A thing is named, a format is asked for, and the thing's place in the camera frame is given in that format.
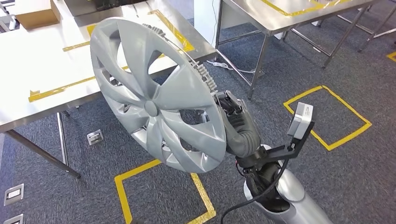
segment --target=silver hubcap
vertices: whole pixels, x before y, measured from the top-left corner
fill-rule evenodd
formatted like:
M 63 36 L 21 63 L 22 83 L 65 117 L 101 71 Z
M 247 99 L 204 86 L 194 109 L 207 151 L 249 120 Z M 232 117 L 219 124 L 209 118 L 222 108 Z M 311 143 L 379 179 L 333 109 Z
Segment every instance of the silver hubcap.
M 144 109 L 146 110 L 146 112 L 151 116 L 151 117 L 156 117 L 159 114 L 158 108 L 156 106 L 156 104 L 153 101 L 147 101 L 144 104 Z
M 130 72 L 117 64 L 120 43 Z M 204 173 L 220 164 L 226 151 L 224 124 L 208 85 L 185 55 L 153 30 L 122 18 L 100 22 L 90 46 L 103 96 L 144 149 L 166 165 L 191 173 Z M 148 68 L 162 53 L 177 67 L 159 85 L 151 79 Z M 113 85 L 111 77 L 122 85 Z M 185 109 L 204 110 L 209 121 L 186 124 L 180 115 Z M 195 150 L 183 148 L 181 139 Z

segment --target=table top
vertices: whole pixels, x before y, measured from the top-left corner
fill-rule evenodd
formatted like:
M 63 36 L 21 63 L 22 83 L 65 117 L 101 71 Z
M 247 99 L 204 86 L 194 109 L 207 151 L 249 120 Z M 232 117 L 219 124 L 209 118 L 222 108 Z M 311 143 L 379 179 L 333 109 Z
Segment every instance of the table top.
M 223 0 L 268 35 L 325 19 L 378 0 Z
M 122 16 L 163 28 L 166 36 L 179 40 L 177 44 L 195 60 L 203 61 L 216 54 L 166 0 L 148 0 L 76 18 L 63 0 L 54 2 L 62 16 L 59 24 L 0 34 L 0 133 L 100 95 L 93 78 L 88 41 L 90 24 L 104 18 Z M 119 65 L 122 67 L 124 62 L 120 60 Z M 153 63 L 149 73 L 155 77 L 175 65 L 168 57 L 162 57 Z

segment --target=stainless steel table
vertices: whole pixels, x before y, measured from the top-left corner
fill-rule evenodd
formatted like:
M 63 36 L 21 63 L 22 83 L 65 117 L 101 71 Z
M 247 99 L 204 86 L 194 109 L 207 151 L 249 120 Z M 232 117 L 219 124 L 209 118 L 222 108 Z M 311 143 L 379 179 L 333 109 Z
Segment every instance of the stainless steel table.
M 250 86 L 248 92 L 248 99 L 251 99 L 255 85 L 258 77 L 262 73 L 261 68 L 263 64 L 263 58 L 265 55 L 265 50 L 268 44 L 268 38 L 272 35 L 283 32 L 282 39 L 286 38 L 288 31 L 292 31 L 298 36 L 302 37 L 309 44 L 313 45 L 321 53 L 328 56 L 324 67 L 326 67 L 334 55 L 339 50 L 340 46 L 346 39 L 346 37 L 351 32 L 352 28 L 356 25 L 357 21 L 366 11 L 369 5 L 376 3 L 378 0 L 297 0 L 292 3 L 288 0 L 221 0 L 220 10 L 219 10 L 219 21 L 217 25 L 216 33 L 216 49 L 217 53 L 222 56 L 227 63 L 238 73 L 239 76 Z M 248 22 L 252 23 L 257 31 L 249 32 L 247 34 L 240 35 L 238 37 L 219 42 L 220 27 L 221 27 L 221 12 L 223 4 L 230 6 L 235 12 L 242 15 Z M 357 16 L 352 21 L 350 27 L 345 32 L 344 36 L 338 42 L 336 47 L 331 51 L 327 52 L 325 49 L 315 44 L 309 38 L 295 30 L 295 28 L 300 27 L 305 24 L 309 24 L 314 21 L 323 20 L 335 16 L 337 14 L 343 13 L 348 10 L 363 8 Z M 259 59 L 257 62 L 255 74 L 252 81 L 249 81 L 243 74 L 241 74 L 232 62 L 223 55 L 218 46 L 220 44 L 237 40 L 239 38 L 254 35 L 257 33 L 264 33 L 264 41 L 260 51 Z
M 73 177 L 80 174 L 68 166 L 62 114 L 64 110 L 82 105 L 100 95 L 94 80 L 87 26 L 111 16 L 146 21 L 150 12 L 158 14 L 168 38 L 183 36 L 188 53 L 195 60 L 214 58 L 216 50 L 166 0 L 148 0 L 74 18 L 63 0 L 55 1 L 61 15 L 60 24 L 26 31 L 23 28 L 0 35 L 0 42 L 18 43 L 2 46 L 0 54 L 0 133 L 6 133 Z M 156 77 L 172 71 L 175 63 L 159 58 L 150 70 Z M 63 161 L 53 157 L 27 138 L 16 127 L 57 113 Z

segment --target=yellow tape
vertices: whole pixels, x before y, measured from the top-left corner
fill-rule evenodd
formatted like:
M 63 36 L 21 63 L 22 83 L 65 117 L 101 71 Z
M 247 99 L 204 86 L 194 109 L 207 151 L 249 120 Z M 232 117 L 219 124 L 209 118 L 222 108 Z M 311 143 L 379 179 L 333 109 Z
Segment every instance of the yellow tape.
M 56 88 L 56 89 L 53 89 L 53 90 L 50 90 L 50 91 L 42 92 L 42 93 L 40 93 L 40 91 L 30 91 L 29 102 L 31 103 L 33 101 L 36 101 L 36 100 L 39 100 L 39 99 L 42 99 L 42 98 L 45 98 L 45 97 L 49 97 L 49 96 L 52 96 L 52 95 L 60 93 L 60 92 L 63 92 L 65 89 L 67 89 L 67 88 L 69 88 L 71 86 L 74 86 L 74 85 L 77 85 L 77 84 L 92 80 L 94 78 L 95 77 L 89 77 L 89 78 L 80 80 L 78 82 L 71 83 L 71 84 L 68 84 L 68 85 L 64 85 L 62 87 L 59 87 L 59 88 Z
M 194 181 L 195 186 L 197 187 L 199 195 L 201 195 L 202 201 L 205 204 L 207 212 L 205 212 L 201 216 L 191 220 L 188 224 L 202 224 L 202 223 L 205 223 L 206 221 L 208 221 L 209 219 L 215 217 L 216 211 L 214 210 L 212 202 L 210 201 L 209 196 L 206 193 L 206 190 L 205 190 L 204 186 L 202 185 L 202 182 L 200 181 L 198 175 L 191 174 L 191 178 L 192 178 L 192 181 Z
M 176 29 L 176 27 L 159 10 L 151 11 L 148 14 L 155 14 L 156 16 L 158 16 L 158 18 L 173 33 L 173 35 L 175 35 L 177 40 L 180 41 L 180 43 L 183 45 L 182 48 L 183 48 L 183 50 L 185 52 L 188 52 L 188 51 L 191 51 L 191 50 L 195 49 L 194 46 L 179 32 L 178 29 Z M 87 26 L 87 32 L 88 32 L 90 37 L 91 37 L 92 31 L 95 29 L 95 26 L 96 26 L 95 24 Z M 83 47 L 83 46 L 87 46 L 87 45 L 89 45 L 89 41 L 84 42 L 84 43 L 80 43 L 80 44 L 77 44 L 77 45 L 73 45 L 73 46 L 70 46 L 70 47 L 63 48 L 63 51 L 66 52 L 66 51 L 73 50 L 73 49 L 76 49 L 76 48 L 79 48 L 79 47 Z M 128 69 L 128 66 L 122 67 L 122 69 L 126 70 L 126 69 Z M 68 88 L 70 86 L 74 86 L 74 85 L 89 81 L 89 80 L 94 79 L 94 78 L 95 77 L 86 78 L 86 79 L 80 80 L 78 82 L 71 83 L 71 84 L 68 84 L 68 85 L 65 85 L 65 86 L 50 90 L 50 91 L 46 91 L 46 92 L 43 92 L 43 93 L 40 93 L 40 91 L 37 91 L 37 92 L 32 92 L 31 91 L 30 92 L 30 97 L 29 97 L 29 102 L 33 102 L 33 101 L 36 101 L 36 100 L 39 100 L 39 99 L 42 99 L 42 98 L 45 98 L 45 97 L 48 97 L 48 96 L 52 96 L 52 95 L 60 93 L 60 92 L 63 92 L 66 88 Z
M 396 62 L 396 51 L 393 52 L 392 54 L 386 55 L 386 57 L 388 57 L 390 60 Z
M 145 170 L 148 170 L 152 167 L 155 167 L 155 166 L 159 165 L 160 163 L 161 163 L 161 161 L 159 161 L 159 160 L 153 160 L 153 161 L 146 163 L 140 167 L 137 167 L 137 168 L 132 169 L 126 173 L 123 173 L 121 175 L 114 177 L 115 186 L 117 188 L 118 196 L 120 198 L 122 213 L 124 214 L 126 224 L 130 224 L 132 222 L 133 218 L 132 218 L 131 210 L 129 208 L 127 195 L 125 193 L 122 181 L 129 177 L 132 177 L 136 174 L 139 174 Z M 209 219 L 215 217 L 216 211 L 214 210 L 212 202 L 210 201 L 209 196 L 206 193 L 206 190 L 205 190 L 204 186 L 202 185 L 202 182 L 199 179 L 198 175 L 191 174 L 191 178 L 192 178 L 192 181 L 194 182 L 195 186 L 197 187 L 197 190 L 199 192 L 199 195 L 201 196 L 202 201 L 205 204 L 207 212 L 205 212 L 201 216 L 191 220 L 188 224 L 202 224 L 202 223 L 205 223 L 206 221 L 208 221 Z
M 300 11 L 292 12 L 292 13 L 287 13 L 287 12 L 283 11 L 281 8 L 279 8 L 276 5 L 272 4 L 269 0 L 261 0 L 261 1 L 264 2 L 265 4 L 267 4 L 268 6 L 270 6 L 271 8 L 273 8 L 274 10 L 276 10 L 277 12 L 279 12 L 282 15 L 285 15 L 285 16 L 296 16 L 296 15 L 302 15 L 302 14 L 313 12 L 313 11 L 318 11 L 318 10 L 323 9 L 325 7 L 334 6 L 336 4 L 347 2 L 347 1 L 351 1 L 351 0 L 338 0 L 338 1 L 329 2 L 327 4 L 321 4 L 321 3 L 319 3 L 319 2 L 317 2 L 315 0 L 310 0 L 309 2 L 314 4 L 315 6 L 310 7 L 310 8 L 306 8 L 306 9 L 303 9 L 303 10 L 300 10 Z
M 356 116 L 358 116 L 360 119 L 362 119 L 365 122 L 365 125 L 363 125 L 362 127 L 360 127 L 358 130 L 352 132 L 351 134 L 347 135 L 346 137 L 328 145 L 318 134 L 316 134 L 316 132 L 314 132 L 314 130 L 311 130 L 311 134 L 328 150 L 331 151 L 335 148 L 337 148 L 338 146 L 346 143 L 347 141 L 353 139 L 354 137 L 358 136 L 359 134 L 363 133 L 364 131 L 366 131 L 372 124 L 370 121 L 368 121 L 366 118 L 364 118 L 363 116 L 361 116 L 354 108 L 352 108 L 347 102 L 345 102 L 339 95 L 335 94 L 332 90 L 330 90 L 327 86 L 325 85 L 320 85 L 317 86 L 315 88 L 312 88 L 308 91 L 305 91 L 291 99 L 289 99 L 288 101 L 284 102 L 283 105 L 286 107 L 286 109 L 290 112 L 290 113 L 294 113 L 294 111 L 292 110 L 292 108 L 290 108 L 290 104 L 293 103 L 294 101 L 299 100 L 302 97 L 305 97 L 308 94 L 311 94 L 315 91 L 318 91 L 320 89 L 325 89 L 327 91 L 329 91 L 329 93 L 334 96 L 338 101 L 340 101 L 344 106 L 346 106 L 350 111 L 352 111 Z
M 183 45 L 183 50 L 185 52 L 194 50 L 193 45 L 179 32 L 178 29 L 159 11 L 159 10 L 154 10 L 148 13 L 150 14 L 155 14 L 160 18 L 160 20 L 166 25 L 166 27 L 175 35 L 178 41 L 181 42 Z

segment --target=hubcap center cap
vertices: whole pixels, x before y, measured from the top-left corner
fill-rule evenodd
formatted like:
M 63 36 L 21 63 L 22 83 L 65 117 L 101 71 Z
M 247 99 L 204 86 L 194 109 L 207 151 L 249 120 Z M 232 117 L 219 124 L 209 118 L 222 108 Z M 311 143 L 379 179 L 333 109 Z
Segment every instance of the hubcap center cap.
M 157 105 L 153 102 L 153 101 L 147 101 L 144 104 L 144 109 L 147 111 L 147 113 L 151 116 L 151 117 L 156 117 L 159 114 L 159 110 L 157 108 Z

